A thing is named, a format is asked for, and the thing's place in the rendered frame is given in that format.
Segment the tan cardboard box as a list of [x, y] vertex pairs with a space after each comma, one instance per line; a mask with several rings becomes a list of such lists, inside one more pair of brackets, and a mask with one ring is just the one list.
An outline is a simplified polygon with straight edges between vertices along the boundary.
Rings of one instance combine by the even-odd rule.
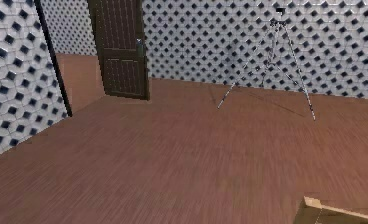
[[347, 211], [304, 196], [292, 224], [368, 224], [368, 215]]

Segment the dark brown room door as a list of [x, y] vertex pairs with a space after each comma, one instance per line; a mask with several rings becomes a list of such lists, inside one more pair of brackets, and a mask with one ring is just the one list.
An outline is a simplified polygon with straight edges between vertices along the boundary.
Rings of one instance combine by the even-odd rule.
[[88, 7], [105, 94], [149, 100], [142, 0], [88, 0]]

